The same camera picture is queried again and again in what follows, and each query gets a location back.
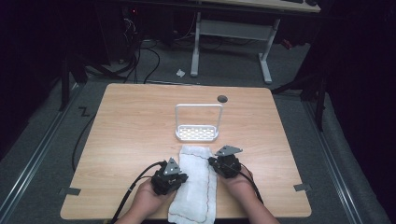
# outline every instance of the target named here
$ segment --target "white towel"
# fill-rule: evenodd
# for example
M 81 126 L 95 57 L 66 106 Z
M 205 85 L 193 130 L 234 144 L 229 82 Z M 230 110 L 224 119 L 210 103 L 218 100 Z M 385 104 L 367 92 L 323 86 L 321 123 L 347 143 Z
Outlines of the white towel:
M 168 212 L 168 221 L 177 224 L 214 223 L 216 218 L 217 175 L 209 165 L 208 147 L 183 146 L 179 166 L 189 178 L 177 190 Z

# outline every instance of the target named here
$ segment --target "black tape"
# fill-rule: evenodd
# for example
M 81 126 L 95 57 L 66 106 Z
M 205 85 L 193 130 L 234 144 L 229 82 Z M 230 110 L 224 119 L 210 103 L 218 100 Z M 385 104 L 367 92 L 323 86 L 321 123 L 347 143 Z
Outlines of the black tape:
M 73 189 L 73 188 L 61 188 L 61 190 L 59 190 L 59 195 L 76 195 L 78 196 L 79 193 L 81 192 L 81 189 Z
M 299 184 L 299 185 L 294 185 L 294 189 L 296 191 L 301 191 L 301 190 L 305 190 L 305 192 L 311 190 L 311 185 L 309 184 Z

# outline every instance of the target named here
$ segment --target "small round object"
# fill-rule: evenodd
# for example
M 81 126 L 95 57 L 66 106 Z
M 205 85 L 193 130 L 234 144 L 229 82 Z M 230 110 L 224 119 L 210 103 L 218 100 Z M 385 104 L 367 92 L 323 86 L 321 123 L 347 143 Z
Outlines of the small round object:
M 220 103 L 226 103 L 227 101 L 228 101 L 228 98 L 227 98 L 227 96 L 225 96 L 225 95 L 220 95 L 220 96 L 218 96 L 218 101 L 220 102 Z

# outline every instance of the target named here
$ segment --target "gray carpet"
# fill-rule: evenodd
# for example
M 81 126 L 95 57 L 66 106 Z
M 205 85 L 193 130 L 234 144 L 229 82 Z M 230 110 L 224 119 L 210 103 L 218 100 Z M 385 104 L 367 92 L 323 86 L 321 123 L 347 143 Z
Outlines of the gray carpet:
M 253 43 L 245 46 L 256 49 Z M 205 46 L 213 48 L 216 44 Z M 221 45 L 218 49 L 201 51 L 200 74 L 190 77 L 191 46 L 175 45 L 168 48 L 159 44 L 153 48 L 160 55 L 161 62 L 148 82 L 176 82 L 199 85 L 244 86 L 276 88 L 293 80 L 309 46 L 286 50 L 274 45 L 268 64 L 273 75 L 271 86 L 263 84 L 260 65 L 255 53 L 240 50 L 232 51 L 233 45 Z M 141 82 L 156 65 L 157 57 L 149 50 L 141 50 L 140 63 L 137 66 L 138 80 Z M 111 69 L 121 65 L 114 64 Z M 186 76 L 177 77 L 181 69 Z M 64 196 L 58 194 L 60 187 L 68 187 L 73 177 L 71 165 L 73 149 L 89 119 L 97 111 L 104 90 L 108 83 L 115 80 L 106 77 L 90 76 L 88 83 L 82 88 L 50 142 L 49 150 L 34 178 L 15 207 L 8 223 L 102 223 L 102 220 L 67 221 L 60 218 Z M 312 207 L 312 215 L 307 218 L 280 218 L 281 223 L 349 223 L 337 190 L 334 187 L 329 170 L 326 166 L 321 144 L 311 118 L 307 115 L 303 103 L 296 91 L 288 91 L 275 95 L 276 106 L 285 128 L 290 147 L 296 160 L 301 178 L 312 189 L 307 192 Z M 0 202 L 3 202 L 12 190 L 24 166 L 34 153 L 50 123 L 57 115 L 60 106 L 60 85 L 57 85 L 49 99 L 31 117 L 18 142 L 0 163 Z M 83 117 L 82 109 L 86 107 Z M 342 131 L 332 112 L 329 98 L 326 100 L 324 114 L 324 134 L 339 164 L 343 177 L 350 187 L 351 194 L 360 209 L 363 223 L 389 223 L 382 207 L 371 192 L 359 165 L 353 158 Z M 76 160 L 83 149 L 89 129 L 83 134 L 78 144 Z

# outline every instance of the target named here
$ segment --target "table surface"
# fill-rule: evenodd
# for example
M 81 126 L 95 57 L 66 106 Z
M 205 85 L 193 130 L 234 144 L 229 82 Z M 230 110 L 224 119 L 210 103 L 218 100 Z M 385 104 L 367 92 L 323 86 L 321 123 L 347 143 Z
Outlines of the table surface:
M 61 211 L 64 219 L 112 218 L 126 190 L 156 161 L 178 162 L 183 144 L 175 135 L 177 104 L 219 104 L 225 95 L 215 154 L 225 145 L 244 151 L 237 158 L 254 174 L 265 205 L 276 217 L 308 217 L 311 208 L 271 92 L 265 88 L 110 84 L 92 125 Z M 160 167 L 148 172 L 153 175 Z M 135 190 L 122 210 L 130 206 Z M 150 218 L 167 218 L 171 200 Z M 245 217 L 221 182 L 217 218 Z
M 293 3 L 281 0 L 201 0 L 219 4 L 240 5 L 244 7 L 265 7 L 272 9 L 299 11 L 299 12 L 320 12 L 320 7 L 311 7 L 306 2 Z

